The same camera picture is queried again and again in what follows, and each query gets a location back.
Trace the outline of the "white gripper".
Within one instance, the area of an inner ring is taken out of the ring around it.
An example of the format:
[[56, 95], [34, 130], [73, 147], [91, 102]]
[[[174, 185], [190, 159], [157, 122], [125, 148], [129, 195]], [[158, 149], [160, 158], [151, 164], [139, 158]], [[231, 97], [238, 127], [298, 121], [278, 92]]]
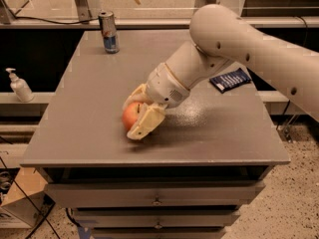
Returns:
[[147, 136], [165, 118], [165, 107], [161, 105], [168, 109], [176, 108], [189, 94], [190, 90], [176, 79], [168, 65], [160, 63], [150, 73], [147, 84], [140, 84], [123, 104], [123, 110], [135, 102], [143, 104], [138, 120], [127, 130], [127, 137], [140, 140]]

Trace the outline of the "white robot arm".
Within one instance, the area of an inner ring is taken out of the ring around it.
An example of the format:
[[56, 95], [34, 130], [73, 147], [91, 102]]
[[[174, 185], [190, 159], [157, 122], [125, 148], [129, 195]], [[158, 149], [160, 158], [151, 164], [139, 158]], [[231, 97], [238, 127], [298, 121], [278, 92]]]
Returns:
[[160, 63], [124, 106], [140, 104], [127, 137], [140, 140], [157, 128], [165, 111], [179, 106], [199, 82], [237, 62], [253, 71], [307, 115], [319, 120], [319, 53], [266, 35], [221, 5], [198, 9], [190, 40]]

